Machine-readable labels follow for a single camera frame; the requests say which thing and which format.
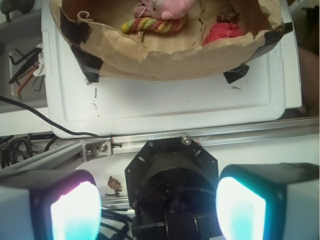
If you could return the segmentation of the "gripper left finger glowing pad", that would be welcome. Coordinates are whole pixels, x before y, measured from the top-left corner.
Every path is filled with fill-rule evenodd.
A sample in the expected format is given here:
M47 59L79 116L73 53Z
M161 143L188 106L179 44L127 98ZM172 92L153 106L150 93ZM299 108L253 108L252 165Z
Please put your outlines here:
M86 170L1 170L2 240L94 240L102 200Z

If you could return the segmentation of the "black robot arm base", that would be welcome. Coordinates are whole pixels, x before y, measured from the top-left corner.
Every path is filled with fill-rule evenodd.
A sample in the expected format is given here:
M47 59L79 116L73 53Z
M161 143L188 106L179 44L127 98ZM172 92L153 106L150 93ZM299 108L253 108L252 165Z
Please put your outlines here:
M218 161L205 149L145 147L126 167L131 232L138 240L208 240L222 234L216 211Z

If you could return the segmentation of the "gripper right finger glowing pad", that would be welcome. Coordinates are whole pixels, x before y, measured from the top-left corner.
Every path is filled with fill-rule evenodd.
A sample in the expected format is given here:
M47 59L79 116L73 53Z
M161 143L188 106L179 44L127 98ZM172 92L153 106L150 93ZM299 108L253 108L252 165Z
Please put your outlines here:
M230 164L220 174L216 213L227 240L318 240L320 167Z

